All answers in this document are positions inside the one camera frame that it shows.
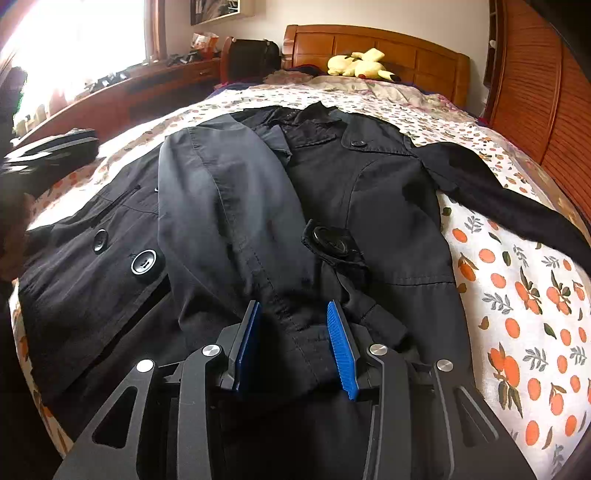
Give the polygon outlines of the person's left hand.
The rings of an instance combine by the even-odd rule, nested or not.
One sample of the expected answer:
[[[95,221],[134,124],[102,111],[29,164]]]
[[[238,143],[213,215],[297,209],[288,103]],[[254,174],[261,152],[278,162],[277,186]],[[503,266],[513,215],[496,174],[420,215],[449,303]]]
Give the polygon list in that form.
[[[22,272],[27,229],[35,199],[16,178],[1,181],[1,280],[11,282]]]

